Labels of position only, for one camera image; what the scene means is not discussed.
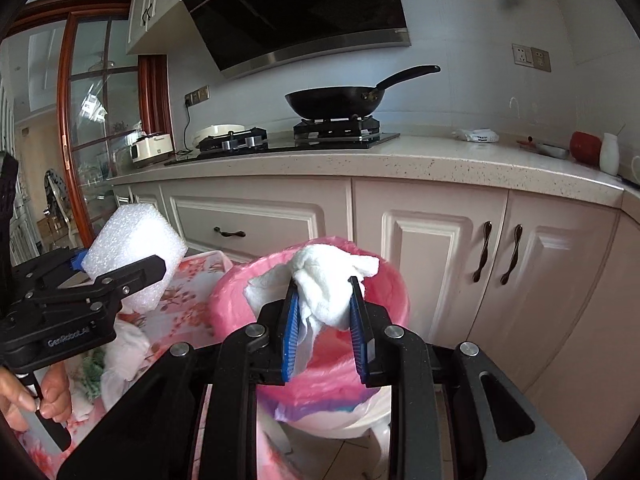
wooden door frame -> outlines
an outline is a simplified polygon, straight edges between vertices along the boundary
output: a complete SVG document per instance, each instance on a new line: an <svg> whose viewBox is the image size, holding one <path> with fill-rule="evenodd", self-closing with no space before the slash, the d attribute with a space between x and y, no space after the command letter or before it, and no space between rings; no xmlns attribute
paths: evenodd
<svg viewBox="0 0 640 480"><path fill-rule="evenodd" d="M56 114L69 200L85 247L91 245L95 235L80 193L69 136L68 78L71 74L76 31L78 21L82 18L100 16L128 18L130 5L131 0L37 0L24 6L7 33L7 36L10 36L33 27L66 20L58 66ZM162 131L173 135L166 56L138 56L138 89L143 129L149 133Z"/></svg>

metal bolt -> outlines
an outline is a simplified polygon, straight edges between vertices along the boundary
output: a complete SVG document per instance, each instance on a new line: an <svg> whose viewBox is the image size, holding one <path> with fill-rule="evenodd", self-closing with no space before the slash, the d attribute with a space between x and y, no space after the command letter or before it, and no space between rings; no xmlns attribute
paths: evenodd
<svg viewBox="0 0 640 480"><path fill-rule="evenodd" d="M253 323L244 331L249 337L260 337L266 332L265 327L260 324Z"/></svg>
<svg viewBox="0 0 640 480"><path fill-rule="evenodd" d="M174 343L169 348L169 352L174 357L184 357L189 353L189 345L187 343Z"/></svg>
<svg viewBox="0 0 640 480"><path fill-rule="evenodd" d="M389 325L385 328L385 334L391 339L400 339L404 335L404 328L398 325Z"/></svg>
<svg viewBox="0 0 640 480"><path fill-rule="evenodd" d="M476 356L480 353L480 349L478 345L475 343L471 343L470 341L465 341L460 345L460 351L464 355L468 355L469 357Z"/></svg>

white tiled wall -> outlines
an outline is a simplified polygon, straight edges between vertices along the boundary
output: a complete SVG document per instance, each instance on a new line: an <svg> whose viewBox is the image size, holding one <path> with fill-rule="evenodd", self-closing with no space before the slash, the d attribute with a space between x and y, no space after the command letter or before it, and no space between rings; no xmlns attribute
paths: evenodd
<svg viewBox="0 0 640 480"><path fill-rule="evenodd" d="M640 153L640 41L615 0L558 0L575 59L577 128L620 135L622 165Z"/></svg>
<svg viewBox="0 0 640 480"><path fill-rule="evenodd" d="M373 86L410 66L437 64L441 73L386 93L375 115L387 131L444 134L459 126L490 127L568 142L575 130L574 61L558 2L522 0L505 11L499 1L402 0L409 48L324 56L231 82L194 30L185 47L168 56L175 136L182 136L187 120L184 95L204 84L211 99L190 109L189 132L220 123L278 131L297 121L284 99L288 92ZM548 50L553 72L515 65L511 43Z"/></svg>

wok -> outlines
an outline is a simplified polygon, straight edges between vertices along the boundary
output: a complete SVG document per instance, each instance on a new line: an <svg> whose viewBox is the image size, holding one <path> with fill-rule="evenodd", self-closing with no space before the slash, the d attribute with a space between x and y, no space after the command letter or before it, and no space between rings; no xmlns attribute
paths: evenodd
<svg viewBox="0 0 640 480"><path fill-rule="evenodd" d="M293 92L287 102L299 116L310 120L367 117L378 108L390 86L440 71L437 65L414 66L402 70L374 88L369 86L333 86Z"/></svg>

red bowl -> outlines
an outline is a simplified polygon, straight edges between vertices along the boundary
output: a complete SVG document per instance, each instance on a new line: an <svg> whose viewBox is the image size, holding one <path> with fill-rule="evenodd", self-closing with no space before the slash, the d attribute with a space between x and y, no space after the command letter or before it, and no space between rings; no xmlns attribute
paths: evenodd
<svg viewBox="0 0 640 480"><path fill-rule="evenodd" d="M575 160L596 168L600 166L601 149L602 141L584 132L574 132L569 143L569 151Z"/></svg>

